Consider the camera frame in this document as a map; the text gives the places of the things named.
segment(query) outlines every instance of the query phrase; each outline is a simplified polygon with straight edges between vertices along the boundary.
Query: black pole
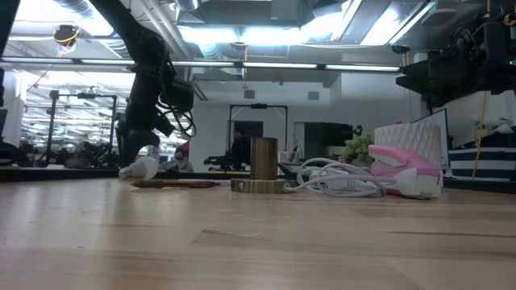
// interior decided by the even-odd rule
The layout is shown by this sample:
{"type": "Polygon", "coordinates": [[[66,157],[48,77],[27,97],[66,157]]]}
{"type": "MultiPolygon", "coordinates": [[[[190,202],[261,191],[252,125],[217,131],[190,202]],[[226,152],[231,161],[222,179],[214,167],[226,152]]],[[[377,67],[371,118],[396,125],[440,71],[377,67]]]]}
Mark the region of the black pole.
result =
{"type": "MultiPolygon", "coordinates": [[[[231,116],[233,112],[233,105],[229,105],[229,123],[227,124],[227,150],[224,152],[224,155],[231,149],[231,116]]],[[[226,164],[224,166],[224,174],[227,172],[227,166],[226,164]]]]}
{"type": "Polygon", "coordinates": [[[287,152],[287,138],[289,137],[289,107],[285,106],[285,152],[287,152]]]}
{"type": "Polygon", "coordinates": [[[233,105],[229,105],[229,123],[227,128],[227,151],[231,149],[231,116],[233,115],[233,105]]]}
{"type": "Polygon", "coordinates": [[[116,114],[117,97],[113,97],[113,108],[111,109],[111,131],[110,131],[110,151],[107,153],[107,166],[113,167],[113,134],[114,134],[114,115],[116,114]]]}
{"type": "Polygon", "coordinates": [[[56,103],[57,99],[59,98],[59,91],[51,91],[50,98],[52,99],[52,108],[50,109],[50,127],[48,128],[47,159],[45,161],[47,166],[50,164],[50,152],[52,151],[52,134],[54,133],[54,118],[56,117],[56,103]]]}

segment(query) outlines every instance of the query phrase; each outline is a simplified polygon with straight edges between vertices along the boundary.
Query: person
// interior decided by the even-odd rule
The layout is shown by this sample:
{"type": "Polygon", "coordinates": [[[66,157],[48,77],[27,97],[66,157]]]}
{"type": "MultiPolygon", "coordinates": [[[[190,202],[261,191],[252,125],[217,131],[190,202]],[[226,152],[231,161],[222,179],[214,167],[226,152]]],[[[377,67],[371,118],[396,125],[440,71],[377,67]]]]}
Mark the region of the person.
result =
{"type": "Polygon", "coordinates": [[[177,164],[177,169],[179,170],[179,172],[194,172],[194,167],[185,158],[185,156],[186,151],[184,149],[176,149],[176,153],[174,154],[174,162],[177,164]]]}
{"type": "Polygon", "coordinates": [[[242,164],[251,164],[251,139],[245,136],[243,129],[233,130],[233,145],[231,145],[231,157],[235,170],[242,170],[242,164]]]}

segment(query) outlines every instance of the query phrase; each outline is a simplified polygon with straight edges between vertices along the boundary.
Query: air vent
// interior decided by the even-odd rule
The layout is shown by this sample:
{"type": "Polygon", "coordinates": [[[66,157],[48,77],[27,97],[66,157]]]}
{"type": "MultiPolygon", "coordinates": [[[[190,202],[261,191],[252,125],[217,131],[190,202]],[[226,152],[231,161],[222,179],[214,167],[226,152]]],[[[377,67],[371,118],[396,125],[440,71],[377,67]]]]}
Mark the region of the air vent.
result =
{"type": "Polygon", "coordinates": [[[318,101],[319,92],[308,92],[308,101],[318,101]]]}
{"type": "Polygon", "coordinates": [[[245,99],[254,99],[255,98],[255,90],[254,89],[246,89],[246,90],[244,90],[243,98],[245,98],[245,99]]]}

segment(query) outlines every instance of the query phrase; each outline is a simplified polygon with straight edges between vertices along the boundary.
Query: metal frame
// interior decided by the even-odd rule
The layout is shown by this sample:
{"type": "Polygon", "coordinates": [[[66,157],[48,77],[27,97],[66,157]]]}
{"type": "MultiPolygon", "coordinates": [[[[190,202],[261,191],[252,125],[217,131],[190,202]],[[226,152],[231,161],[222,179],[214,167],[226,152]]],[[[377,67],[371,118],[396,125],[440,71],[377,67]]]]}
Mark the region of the metal frame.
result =
{"type": "Polygon", "coordinates": [[[110,128],[110,151],[108,153],[108,165],[112,165],[112,158],[111,155],[113,154],[113,134],[114,134],[114,116],[116,114],[116,102],[118,100],[117,95],[97,95],[93,93],[79,93],[79,94],[61,94],[58,90],[53,90],[50,92],[50,98],[52,99],[52,106],[50,109],[50,125],[48,128],[48,141],[47,141],[47,150],[45,152],[47,158],[45,160],[45,163],[47,166],[50,164],[50,152],[52,150],[52,135],[54,133],[54,120],[56,118],[56,104],[57,100],[60,97],[77,97],[77,98],[84,98],[84,99],[95,99],[96,97],[111,97],[113,99],[113,107],[111,108],[111,128],[110,128]]]}
{"type": "Polygon", "coordinates": [[[227,150],[231,149],[231,120],[233,118],[233,108],[251,108],[253,110],[265,110],[268,108],[283,108],[285,109],[285,151],[287,150],[287,139],[289,137],[289,107],[288,106],[269,106],[265,104],[252,105],[229,105],[229,134],[227,135],[227,150]]]}

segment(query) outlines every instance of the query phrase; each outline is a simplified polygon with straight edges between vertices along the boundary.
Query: fluorescent light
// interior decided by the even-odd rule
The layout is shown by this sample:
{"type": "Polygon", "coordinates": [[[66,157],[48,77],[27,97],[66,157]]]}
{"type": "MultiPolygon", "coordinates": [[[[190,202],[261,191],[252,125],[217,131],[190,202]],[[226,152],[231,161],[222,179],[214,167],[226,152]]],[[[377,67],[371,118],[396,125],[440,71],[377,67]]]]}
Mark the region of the fluorescent light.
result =
{"type": "Polygon", "coordinates": [[[240,41],[250,45],[289,45],[302,44],[305,38],[297,27],[249,27],[240,41]]]}
{"type": "Polygon", "coordinates": [[[244,62],[246,68],[317,68],[316,64],[282,64],[282,63],[254,63],[244,62]]]}
{"type": "Polygon", "coordinates": [[[383,72],[383,73],[397,73],[400,71],[399,67],[376,66],[376,65],[346,65],[346,64],[327,64],[326,69],[341,70],[341,71],[383,72]]]}
{"type": "Polygon", "coordinates": [[[46,57],[9,57],[2,58],[7,63],[29,63],[29,64],[72,64],[73,60],[63,58],[46,58],[46,57]]]}
{"type": "Polygon", "coordinates": [[[402,21],[396,11],[390,7],[374,23],[360,45],[383,45],[402,27],[402,21]]]}
{"type": "Polygon", "coordinates": [[[235,66],[229,61],[173,61],[172,64],[193,68],[232,68],[235,66]]]}
{"type": "Polygon", "coordinates": [[[421,20],[425,14],[435,6],[435,2],[430,2],[423,9],[415,15],[408,24],[406,24],[390,41],[390,44],[395,44],[402,36],[404,36],[416,23],[421,20]]]}
{"type": "Polygon", "coordinates": [[[355,17],[356,12],[358,11],[358,8],[360,7],[360,4],[362,4],[362,0],[350,0],[352,3],[349,5],[349,8],[346,11],[346,14],[344,15],[342,19],[342,24],[340,30],[342,33],[338,35],[338,39],[340,39],[344,32],[346,32],[347,27],[349,26],[349,23],[352,22],[353,17],[355,17]]]}
{"type": "Polygon", "coordinates": [[[104,65],[133,65],[133,60],[81,60],[83,64],[104,64],[104,65]]]}
{"type": "Polygon", "coordinates": [[[239,41],[233,27],[186,27],[179,26],[186,42],[194,44],[230,44],[239,41]]]}
{"type": "MultiPolygon", "coordinates": [[[[50,117],[49,118],[23,118],[23,121],[25,121],[25,122],[50,122],[50,117]]],[[[97,124],[97,123],[111,123],[111,120],[55,118],[54,122],[72,123],[72,124],[97,124]]]]}
{"type": "Polygon", "coordinates": [[[343,12],[326,14],[310,21],[302,27],[302,42],[318,42],[332,39],[334,32],[340,28],[343,12]]]}
{"type": "Polygon", "coordinates": [[[84,103],[90,105],[90,106],[93,106],[93,107],[98,107],[98,105],[92,101],[88,101],[88,100],[84,100],[84,103]]]}

